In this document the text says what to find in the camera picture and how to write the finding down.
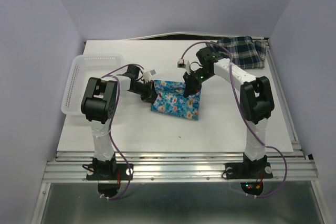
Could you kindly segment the blue floral skirt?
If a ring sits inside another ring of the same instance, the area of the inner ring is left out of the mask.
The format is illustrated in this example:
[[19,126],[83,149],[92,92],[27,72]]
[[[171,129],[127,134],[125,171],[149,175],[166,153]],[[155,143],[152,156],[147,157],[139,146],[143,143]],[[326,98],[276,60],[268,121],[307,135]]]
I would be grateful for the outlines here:
[[200,91],[185,98],[184,82],[154,80],[153,84],[157,98],[151,105],[151,111],[188,120],[198,120]]

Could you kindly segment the navy plaid skirt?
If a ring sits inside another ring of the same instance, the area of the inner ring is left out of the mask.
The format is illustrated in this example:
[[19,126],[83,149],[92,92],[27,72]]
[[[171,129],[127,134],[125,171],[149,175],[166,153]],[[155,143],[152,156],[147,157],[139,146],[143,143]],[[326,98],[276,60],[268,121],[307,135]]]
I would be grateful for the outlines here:
[[[242,69],[265,67],[266,44],[260,40],[253,41],[250,36],[223,37],[216,43],[226,48],[233,56],[233,63]],[[229,54],[218,45],[206,44],[216,56],[230,58]]]

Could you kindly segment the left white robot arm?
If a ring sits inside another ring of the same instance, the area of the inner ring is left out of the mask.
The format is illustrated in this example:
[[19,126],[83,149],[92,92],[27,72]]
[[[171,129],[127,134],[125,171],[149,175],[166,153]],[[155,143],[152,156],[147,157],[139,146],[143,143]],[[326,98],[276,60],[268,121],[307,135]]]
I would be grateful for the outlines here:
[[128,64],[126,72],[115,76],[117,70],[102,78],[88,80],[81,112],[91,126],[94,155],[91,164],[84,164],[87,180],[132,179],[133,165],[128,161],[118,164],[116,153],[121,153],[111,140],[111,124],[114,118],[121,91],[138,94],[143,102],[153,103],[157,98],[151,77],[155,70],[144,71],[140,65]]

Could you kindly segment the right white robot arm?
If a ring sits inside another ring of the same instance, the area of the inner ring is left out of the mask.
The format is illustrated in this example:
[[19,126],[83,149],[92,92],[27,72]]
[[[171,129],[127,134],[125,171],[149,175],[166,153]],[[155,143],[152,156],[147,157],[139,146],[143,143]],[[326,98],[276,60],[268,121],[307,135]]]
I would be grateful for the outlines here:
[[239,113],[247,127],[246,147],[242,162],[226,163],[222,177],[224,179],[272,178],[270,163],[266,155],[266,126],[275,103],[270,81],[267,77],[255,77],[233,63],[230,54],[220,55],[211,52],[208,47],[196,54],[200,68],[191,69],[191,63],[180,58],[179,68],[186,71],[184,96],[196,94],[203,82],[213,76],[226,80],[232,88]]

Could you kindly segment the white plastic basket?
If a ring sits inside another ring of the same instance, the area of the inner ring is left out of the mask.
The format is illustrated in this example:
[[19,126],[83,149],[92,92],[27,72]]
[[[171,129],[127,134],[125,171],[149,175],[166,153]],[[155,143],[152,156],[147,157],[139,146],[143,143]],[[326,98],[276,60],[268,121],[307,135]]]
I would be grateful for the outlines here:
[[82,115],[81,102],[89,78],[101,78],[121,67],[119,54],[84,54],[76,56],[68,75],[61,111],[65,115]]

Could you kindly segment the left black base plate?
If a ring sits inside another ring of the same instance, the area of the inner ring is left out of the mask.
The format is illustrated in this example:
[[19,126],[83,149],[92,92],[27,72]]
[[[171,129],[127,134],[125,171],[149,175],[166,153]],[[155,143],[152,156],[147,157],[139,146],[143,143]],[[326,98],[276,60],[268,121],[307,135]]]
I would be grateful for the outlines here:
[[127,164],[118,164],[114,174],[110,171],[107,172],[92,172],[92,164],[87,168],[86,180],[88,181],[104,181],[104,180],[132,180],[133,179],[134,165],[130,164],[130,169]]

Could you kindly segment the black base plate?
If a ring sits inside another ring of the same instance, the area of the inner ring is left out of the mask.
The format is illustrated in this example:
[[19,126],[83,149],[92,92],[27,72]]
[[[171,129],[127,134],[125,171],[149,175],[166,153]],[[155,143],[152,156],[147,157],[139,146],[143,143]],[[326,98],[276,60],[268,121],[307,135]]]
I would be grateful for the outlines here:
[[273,178],[273,173],[269,162],[262,164],[248,164],[248,163],[226,163],[225,172],[226,179],[263,179]]
[[104,181],[104,180],[132,180],[133,179],[134,165],[130,164],[130,169],[127,164],[118,164],[114,174],[110,171],[107,172],[92,172],[92,164],[87,168],[86,180],[88,181]]

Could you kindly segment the aluminium mounting rail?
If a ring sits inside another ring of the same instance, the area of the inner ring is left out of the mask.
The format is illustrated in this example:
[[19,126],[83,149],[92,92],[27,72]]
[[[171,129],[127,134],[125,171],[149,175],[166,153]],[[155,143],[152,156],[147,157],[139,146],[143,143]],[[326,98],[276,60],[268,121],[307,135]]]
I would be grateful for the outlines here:
[[[172,182],[222,182],[221,176],[226,163],[241,162],[240,153],[141,153],[124,154],[133,164],[134,183],[172,183]],[[53,161],[48,162],[43,174],[44,183],[85,183],[86,171],[83,164],[92,161],[92,152],[58,152]],[[303,156],[301,151],[286,154],[282,159],[271,152],[274,182],[287,175],[288,181],[307,181],[318,178],[313,160]]]

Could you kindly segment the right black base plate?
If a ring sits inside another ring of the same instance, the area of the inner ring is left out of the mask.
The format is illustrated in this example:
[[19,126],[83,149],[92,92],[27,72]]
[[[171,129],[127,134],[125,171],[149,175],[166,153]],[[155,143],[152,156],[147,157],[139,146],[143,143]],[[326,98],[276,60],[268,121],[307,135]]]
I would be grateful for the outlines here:
[[248,164],[248,163],[226,163],[225,172],[226,179],[263,179],[273,178],[273,173],[269,162],[262,164]]

